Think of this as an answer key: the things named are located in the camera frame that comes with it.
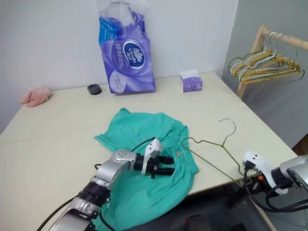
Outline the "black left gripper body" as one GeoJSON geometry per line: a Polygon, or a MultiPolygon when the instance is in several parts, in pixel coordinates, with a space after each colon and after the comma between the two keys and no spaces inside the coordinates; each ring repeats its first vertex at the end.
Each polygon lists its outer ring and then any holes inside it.
{"type": "Polygon", "coordinates": [[[156,158],[150,158],[147,162],[146,174],[151,175],[151,178],[154,179],[156,175],[166,175],[164,168],[160,168],[158,165],[164,163],[165,158],[158,156],[156,158]]]}

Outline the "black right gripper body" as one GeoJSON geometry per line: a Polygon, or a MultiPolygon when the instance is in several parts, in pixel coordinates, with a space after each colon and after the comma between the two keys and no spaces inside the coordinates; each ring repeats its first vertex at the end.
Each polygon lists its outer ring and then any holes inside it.
{"type": "Polygon", "coordinates": [[[245,180],[245,190],[251,194],[266,193],[271,189],[263,174],[257,176],[247,176],[245,180]]]}

